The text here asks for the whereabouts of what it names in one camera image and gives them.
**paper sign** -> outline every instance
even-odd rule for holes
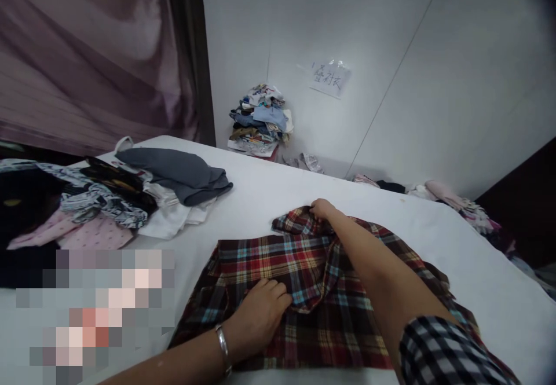
[[[309,87],[340,100],[350,75],[349,69],[337,63],[313,63]]]

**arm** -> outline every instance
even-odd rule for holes
[[[346,217],[327,200],[311,204],[340,238],[355,272],[371,300],[376,323],[401,380],[399,346],[405,326],[418,316],[438,316],[459,323],[419,276],[380,240]]]
[[[276,280],[261,280],[222,324],[232,365],[260,352],[272,340],[291,296]],[[209,384],[222,378],[225,361],[214,330],[154,356],[102,385]]]

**hand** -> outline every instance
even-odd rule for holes
[[[291,304],[286,286],[276,280],[260,280],[236,312],[222,324],[232,365],[268,346]]]
[[[336,210],[336,207],[334,207],[328,202],[328,200],[325,199],[317,199],[313,201],[311,207],[312,208],[309,211],[313,213],[316,218],[326,220],[328,220],[331,213]]]

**white bed sheet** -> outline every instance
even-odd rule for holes
[[[387,227],[424,260],[436,265],[449,277],[457,301],[474,313],[490,351],[523,383],[546,383],[555,356],[556,304],[449,207],[168,136],[137,146],[195,153],[209,165],[224,168],[234,183],[232,191],[215,203],[205,223],[186,227],[170,241],[139,236],[127,246],[175,251],[176,322],[219,239],[271,234],[272,219],[323,197],[347,215]],[[114,157],[110,153],[100,158],[110,161]],[[80,293],[79,290],[56,292]],[[59,302],[50,303],[50,310],[16,309],[15,297],[14,291],[0,290],[0,364],[3,365],[0,383],[42,383],[42,368],[28,366],[29,347],[41,345],[41,327],[64,325],[66,300],[58,294]],[[58,310],[53,311],[52,307],[56,306]],[[170,338],[171,333],[167,333],[135,352],[111,354],[110,366],[83,383],[98,383],[163,351]],[[234,373],[229,379],[230,383],[243,384],[292,385],[317,381],[321,385],[397,384],[392,371],[380,369],[258,371]]]

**purple curtain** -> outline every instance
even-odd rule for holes
[[[0,139],[98,155],[198,140],[169,0],[0,0]]]

